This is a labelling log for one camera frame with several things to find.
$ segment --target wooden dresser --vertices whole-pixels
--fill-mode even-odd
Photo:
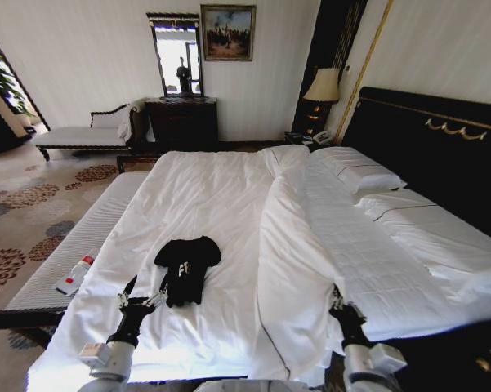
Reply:
[[[215,98],[162,97],[145,103],[158,152],[213,151],[218,143]]]

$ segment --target white wall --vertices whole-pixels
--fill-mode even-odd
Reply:
[[[163,94],[146,12],[199,13],[200,0],[1,0],[0,47],[51,127]],[[243,3],[211,0],[210,3]],[[257,5],[253,62],[203,62],[221,140],[280,139],[292,125],[319,0]]]
[[[386,5],[370,0],[367,10],[373,2],[377,9],[362,19],[347,64],[363,64]],[[372,37],[362,38],[369,31]],[[364,44],[356,46],[359,39]],[[394,0],[361,86],[491,103],[491,0]],[[351,91],[341,90],[343,108]],[[333,134],[343,112],[338,104],[329,118]]]

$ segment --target framed painting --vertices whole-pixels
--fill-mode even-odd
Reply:
[[[206,61],[252,61],[256,6],[202,4]]]

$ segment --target black t-shirt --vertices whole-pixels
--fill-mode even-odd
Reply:
[[[220,260],[220,248],[209,237],[169,241],[154,259],[156,265],[168,268],[161,287],[167,284],[167,306],[182,306],[186,302],[201,304],[207,268]]]

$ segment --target floral rug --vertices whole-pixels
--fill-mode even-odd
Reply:
[[[46,162],[26,143],[0,154],[0,309],[46,260],[118,173],[119,153],[51,150]],[[42,353],[0,331],[0,390],[22,391]]]

